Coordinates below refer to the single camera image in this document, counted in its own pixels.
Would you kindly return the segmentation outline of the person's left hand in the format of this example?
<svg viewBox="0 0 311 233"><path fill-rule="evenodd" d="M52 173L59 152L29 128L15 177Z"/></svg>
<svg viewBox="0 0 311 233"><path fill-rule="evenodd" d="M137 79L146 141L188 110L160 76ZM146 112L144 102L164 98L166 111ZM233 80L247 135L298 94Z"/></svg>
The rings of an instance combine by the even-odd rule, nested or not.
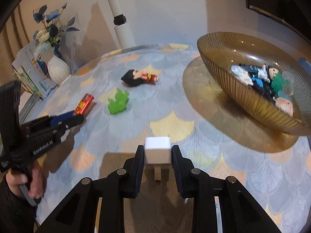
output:
<svg viewBox="0 0 311 233"><path fill-rule="evenodd" d="M44 177L41 171L41 166L38 161L34 161L31 169L32 181L29 182L26 175L18 171L9 170L5 175L6 182L11 192L17 196L24 198L20 186L30 183L28 195L33 199L40 199L44 194Z"/></svg>

